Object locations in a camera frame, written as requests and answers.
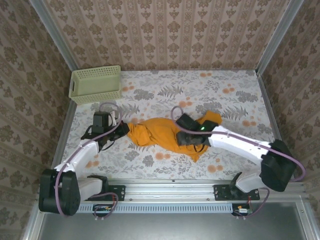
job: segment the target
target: floral wallpaper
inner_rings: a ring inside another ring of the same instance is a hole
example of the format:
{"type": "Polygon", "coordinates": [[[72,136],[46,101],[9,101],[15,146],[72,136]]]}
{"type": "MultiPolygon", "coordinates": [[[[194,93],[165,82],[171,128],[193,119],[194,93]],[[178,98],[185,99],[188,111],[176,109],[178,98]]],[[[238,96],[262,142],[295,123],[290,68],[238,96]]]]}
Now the floral wallpaper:
{"type": "Polygon", "coordinates": [[[255,69],[290,0],[45,0],[80,69],[255,69]]]}
{"type": "MultiPolygon", "coordinates": [[[[222,125],[250,138],[273,141],[268,114],[254,70],[123,71],[122,98],[113,101],[123,111],[124,121],[139,123],[150,118],[170,118],[179,105],[192,118],[207,110],[222,116],[222,125]]],[[[105,105],[102,110],[111,111],[105,105]]],[[[64,158],[78,146],[92,125],[99,103],[77,106],[64,158]]],[[[98,174],[122,179],[224,179],[256,166],[230,151],[210,147],[197,162],[184,154],[158,145],[139,147],[129,137],[118,139],[106,151],[89,159],[84,176],[98,174]]]]}
{"type": "Polygon", "coordinates": [[[305,0],[262,78],[320,220],[320,1],[305,0]]]}
{"type": "Polygon", "coordinates": [[[0,239],[18,240],[51,166],[70,71],[25,0],[0,1],[0,239]]]}

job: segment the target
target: gray leaf pattern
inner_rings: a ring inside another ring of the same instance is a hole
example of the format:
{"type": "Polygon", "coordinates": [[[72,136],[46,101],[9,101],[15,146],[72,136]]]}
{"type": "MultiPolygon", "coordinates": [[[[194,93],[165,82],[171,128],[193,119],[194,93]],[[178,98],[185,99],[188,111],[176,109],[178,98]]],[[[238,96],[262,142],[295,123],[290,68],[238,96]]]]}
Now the gray leaf pattern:
{"type": "MultiPolygon", "coordinates": [[[[221,114],[222,125],[231,131],[259,140],[274,139],[254,71],[124,71],[121,75],[122,98],[106,102],[121,108],[126,123],[170,118],[171,109],[179,105],[194,119],[210,110],[221,114]]],[[[64,158],[75,150],[92,125],[99,105],[94,102],[77,106],[64,158]]],[[[103,111],[114,109],[110,105],[102,107],[103,111]]],[[[124,179],[231,180],[236,173],[254,167],[247,159],[221,148],[210,147],[193,162],[187,155],[158,145],[137,146],[125,136],[90,159],[84,174],[124,179]]]]}

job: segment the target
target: metal frame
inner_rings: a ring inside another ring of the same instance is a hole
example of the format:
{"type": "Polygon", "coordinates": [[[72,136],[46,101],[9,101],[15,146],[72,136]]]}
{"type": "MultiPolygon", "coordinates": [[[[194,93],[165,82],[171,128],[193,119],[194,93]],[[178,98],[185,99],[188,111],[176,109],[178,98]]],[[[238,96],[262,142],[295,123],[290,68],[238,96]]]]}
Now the metal frame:
{"type": "Polygon", "coordinates": [[[271,129],[273,131],[273,135],[276,139],[282,140],[281,138],[281,134],[277,125],[277,121],[274,115],[274,112],[272,110],[272,106],[271,103],[269,101],[268,98],[268,93],[264,84],[264,81],[261,77],[260,73],[257,73],[257,78],[258,78],[258,83],[261,89],[261,93],[262,93],[262,98],[264,101],[264,105],[265,105],[265,109],[266,109],[266,113],[268,114],[269,120],[270,120],[270,124],[271,124],[271,129]]]}
{"type": "MultiPolygon", "coordinates": [[[[55,166],[57,166],[62,160],[62,157],[64,155],[64,150],[66,148],[68,136],[70,133],[70,129],[72,126],[72,122],[76,113],[76,109],[77,109],[77,104],[73,100],[71,100],[68,107],[68,111],[66,112],[61,135],[60,135],[60,138],[55,150],[55,154],[53,157],[53,161],[51,165],[52,169],[55,166]]],[[[38,240],[45,214],[46,213],[39,211],[38,200],[36,200],[36,202],[33,205],[30,218],[26,226],[22,240],[38,240]]]]}
{"type": "MultiPolygon", "coordinates": [[[[139,205],[147,207],[161,204],[170,207],[173,204],[182,206],[187,204],[188,206],[214,207],[223,204],[228,206],[231,203],[245,203],[246,201],[215,201],[214,185],[229,183],[228,180],[111,179],[109,181],[110,185],[126,186],[125,200],[119,202],[119,206],[139,205]]],[[[261,202],[266,194],[267,191],[261,189],[261,200],[252,202],[261,202]]],[[[320,239],[319,229],[307,199],[304,184],[302,182],[290,182],[285,192],[271,190],[268,203],[296,203],[306,239],[318,240],[320,239]]],[[[81,204],[112,204],[112,202],[84,201],[81,204]]],[[[35,204],[22,239],[38,240],[43,220],[49,214],[51,213],[39,212],[38,204],[35,204]]]]}
{"type": "Polygon", "coordinates": [[[304,0],[291,0],[282,15],[268,45],[266,46],[259,63],[256,66],[257,73],[261,74],[265,71],[272,56],[275,54],[279,44],[284,38],[288,28],[298,13],[304,0]]]}
{"type": "Polygon", "coordinates": [[[72,54],[73,50],[68,47],[63,34],[60,33],[55,22],[53,21],[50,12],[46,8],[44,0],[30,0],[31,5],[35,9],[36,13],[39,15],[41,22],[45,26],[45,29],[49,32],[52,40],[59,49],[60,54],[63,56],[66,64],[71,71],[77,70],[77,62],[72,54]]]}

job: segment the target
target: patterned wall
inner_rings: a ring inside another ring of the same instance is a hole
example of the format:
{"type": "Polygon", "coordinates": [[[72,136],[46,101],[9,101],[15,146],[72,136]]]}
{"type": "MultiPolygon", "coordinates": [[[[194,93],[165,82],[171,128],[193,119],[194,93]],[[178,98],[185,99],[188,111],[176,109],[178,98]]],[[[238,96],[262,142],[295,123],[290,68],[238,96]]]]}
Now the patterned wall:
{"type": "Polygon", "coordinates": [[[45,0],[79,68],[255,69],[290,0],[45,0]]]}
{"type": "Polygon", "coordinates": [[[304,1],[262,77],[320,219],[320,0],[304,1]]]}
{"type": "Polygon", "coordinates": [[[70,71],[28,1],[0,1],[0,239],[19,239],[51,166],[70,71]]]}

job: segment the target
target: floral tablecloth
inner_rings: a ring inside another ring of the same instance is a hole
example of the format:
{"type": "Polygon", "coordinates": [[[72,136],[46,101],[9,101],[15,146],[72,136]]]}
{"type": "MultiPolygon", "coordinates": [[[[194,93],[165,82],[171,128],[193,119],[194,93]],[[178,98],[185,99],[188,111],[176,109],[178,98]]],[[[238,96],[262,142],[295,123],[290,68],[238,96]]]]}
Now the floral tablecloth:
{"type": "MultiPolygon", "coordinates": [[[[231,131],[258,140],[274,140],[253,70],[125,71],[121,81],[122,99],[112,102],[122,108],[127,123],[169,118],[171,109],[179,105],[194,119],[210,110],[220,113],[222,125],[231,131]]],[[[98,109],[99,102],[77,106],[64,159],[77,147],[98,109]]],[[[106,105],[103,110],[111,108],[106,105]]],[[[125,136],[90,159],[83,174],[125,179],[230,180],[236,173],[254,167],[249,160],[221,148],[210,147],[193,162],[186,155],[158,145],[138,147],[125,136]]]]}

